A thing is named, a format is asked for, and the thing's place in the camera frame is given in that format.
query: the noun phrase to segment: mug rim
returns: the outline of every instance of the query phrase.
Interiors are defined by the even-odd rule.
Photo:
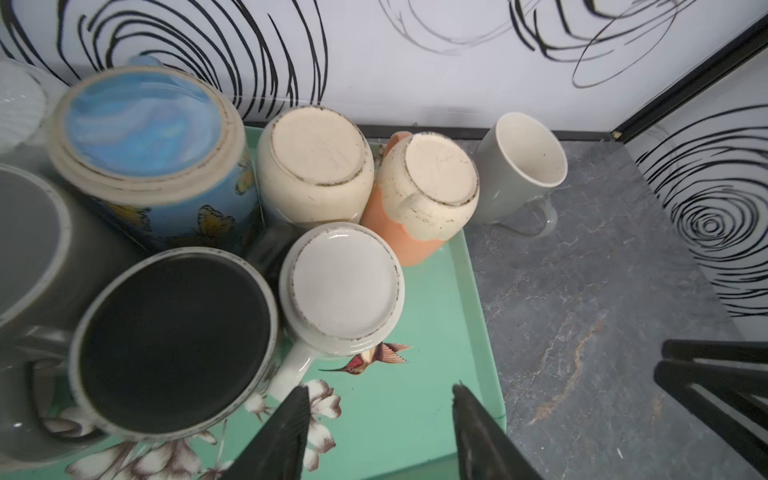
[[[48,197],[53,204],[58,219],[58,242],[51,262],[45,267],[40,277],[35,281],[31,289],[21,298],[16,300],[5,312],[0,313],[0,329],[8,325],[13,319],[32,305],[40,295],[54,282],[67,259],[67,252],[72,243],[72,216],[64,198],[56,191],[52,184],[42,177],[12,165],[0,164],[0,170],[8,171],[35,185]]]
[[[185,429],[166,433],[137,432],[135,430],[122,427],[104,417],[96,409],[88,397],[88,394],[85,392],[85,388],[83,387],[83,381],[80,375],[79,357],[81,355],[85,333],[88,331],[95,313],[98,311],[107,297],[120,285],[122,285],[125,280],[131,278],[138,271],[160,260],[164,260],[168,257],[186,255],[189,253],[205,253],[231,260],[235,264],[243,267],[253,277],[253,279],[256,280],[256,283],[258,284],[262,294],[264,295],[264,299],[266,300],[267,309],[270,312],[270,338],[267,341],[264,358],[261,362],[261,365],[259,365],[259,369],[257,370],[256,375],[253,376],[246,388],[235,398],[235,400],[233,400],[227,407],[221,409],[217,414],[213,415],[207,420],[198,422],[197,424],[186,427]],[[99,429],[102,429],[105,432],[119,436],[123,439],[136,442],[169,442],[171,440],[182,439],[194,435],[195,433],[202,432],[203,430],[216,425],[218,422],[228,417],[241,405],[243,405],[243,403],[253,394],[253,391],[266,374],[267,369],[270,367],[270,360],[272,359],[276,347],[278,328],[277,304],[274,295],[272,294],[272,290],[270,289],[270,286],[266,280],[261,276],[261,274],[248,262],[227,251],[210,247],[181,247],[172,250],[166,250],[164,252],[157,253],[152,257],[146,258],[141,262],[136,263],[128,270],[125,270],[117,278],[112,280],[109,285],[107,285],[88,306],[88,309],[83,314],[80,323],[78,324],[78,327],[75,329],[74,335],[72,336],[72,344],[69,349],[67,358],[67,374],[69,378],[69,385],[77,405],[83,409],[86,416],[92,420]]]
[[[389,253],[392,258],[393,264],[395,266],[396,277],[398,280],[397,297],[393,302],[392,309],[390,310],[386,320],[371,333],[357,339],[344,339],[319,331],[319,329],[317,329],[316,326],[307,320],[306,317],[304,317],[304,315],[296,307],[293,302],[293,295],[291,294],[288,286],[291,275],[293,273],[293,268],[296,265],[296,260],[298,259],[299,254],[303,248],[309,244],[311,240],[314,240],[319,235],[330,230],[338,229],[358,230],[360,232],[367,233],[375,240],[379,241],[379,243],[381,243],[381,245],[386,249],[387,253]],[[357,223],[331,222],[319,225],[318,227],[307,231],[290,248],[288,254],[286,255],[286,259],[283,262],[283,266],[280,268],[278,295],[280,296],[280,305],[282,307],[282,311],[286,317],[286,326],[293,336],[298,337],[303,342],[307,343],[310,347],[322,354],[330,356],[348,356],[356,355],[357,353],[366,351],[367,349],[384,341],[386,336],[392,332],[392,330],[395,328],[395,325],[399,321],[400,316],[402,315],[402,308],[406,297],[406,282],[405,276],[402,272],[402,267],[400,266],[400,262],[397,260],[395,252],[376,232]],[[337,346],[335,348],[328,349],[325,348],[325,346],[320,346],[322,343],[326,342],[333,342],[336,345],[343,344],[343,347],[339,348]]]
[[[498,128],[499,123],[501,123],[501,121],[503,119],[510,118],[510,117],[518,117],[518,118],[522,118],[522,119],[526,120],[527,122],[533,124],[535,127],[538,127],[540,129],[542,129],[543,132],[545,133],[545,135],[549,138],[549,140],[554,141],[554,143],[558,147],[558,151],[560,152],[561,159],[562,159],[562,164],[564,165],[563,174],[562,174],[561,178],[558,181],[555,181],[555,182],[543,182],[541,180],[533,178],[532,176],[526,174],[523,170],[521,170],[521,168],[518,167],[518,165],[515,164],[514,161],[512,161],[512,159],[509,157],[509,155],[507,154],[505,149],[502,147],[502,143],[501,143],[501,141],[499,139],[499,128]],[[526,181],[528,181],[528,182],[530,182],[530,183],[532,183],[534,185],[537,185],[539,187],[543,187],[543,188],[555,188],[558,185],[563,183],[563,181],[565,180],[565,178],[568,175],[568,157],[565,155],[565,150],[563,150],[562,144],[560,143],[558,138],[555,137],[555,135],[552,133],[552,130],[547,128],[544,124],[542,124],[540,121],[536,120],[535,118],[531,117],[530,115],[526,115],[526,114],[524,114],[522,112],[519,112],[519,111],[511,111],[511,112],[503,114],[501,117],[499,117],[499,119],[493,125],[493,129],[495,131],[495,133],[494,133],[494,140],[496,142],[496,147],[498,148],[498,151],[502,153],[502,156],[504,157],[504,160],[507,161],[507,164],[510,167],[512,167],[512,169],[518,175],[523,177]]]

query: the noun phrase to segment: cream mug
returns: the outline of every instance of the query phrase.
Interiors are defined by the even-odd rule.
[[[477,170],[461,147],[433,132],[398,132],[385,153],[360,224],[380,235],[402,266],[415,266],[472,216]]]
[[[355,223],[316,227],[296,241],[280,269],[280,305],[293,346],[270,382],[281,402],[314,359],[365,352],[392,332],[406,285],[381,237]]]
[[[557,211],[548,194],[568,174],[560,142],[544,125],[521,113],[498,119],[472,155],[482,189],[470,223],[490,223],[524,237],[543,237],[554,230]],[[544,213],[546,224],[535,234],[500,222],[530,203]]]
[[[358,223],[373,185],[373,155],[357,126],[328,108],[293,108],[261,134],[256,173],[267,222],[303,229]]]

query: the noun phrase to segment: orange mug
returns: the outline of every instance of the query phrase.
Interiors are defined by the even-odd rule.
[[[450,138],[397,132],[360,224],[380,235],[402,266],[415,266],[466,225],[479,191],[475,164]]]

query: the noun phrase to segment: butterfly print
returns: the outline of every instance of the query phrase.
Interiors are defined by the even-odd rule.
[[[136,228],[141,228],[145,232],[151,232],[152,226],[149,223],[147,214],[152,210],[149,207],[131,207],[130,205],[115,205],[104,202],[115,215],[128,222]]]
[[[240,171],[240,177],[237,179],[235,193],[244,195],[250,188],[256,185],[256,175],[253,173],[253,167],[250,164],[248,151],[243,152],[243,156],[240,158],[238,165],[240,165],[243,170]]]
[[[168,242],[174,247],[215,247],[219,237],[228,234],[234,227],[234,217],[222,214],[211,205],[203,205],[197,213],[196,234],[189,237],[169,237]]]

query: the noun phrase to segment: glass mug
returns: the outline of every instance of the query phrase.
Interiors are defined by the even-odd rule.
[[[521,113],[508,113],[496,122],[472,155],[482,190],[470,223],[487,223],[524,237],[544,237],[558,222],[548,195],[568,174],[560,142],[544,125]],[[541,210],[546,224],[534,234],[500,222],[523,205]]]

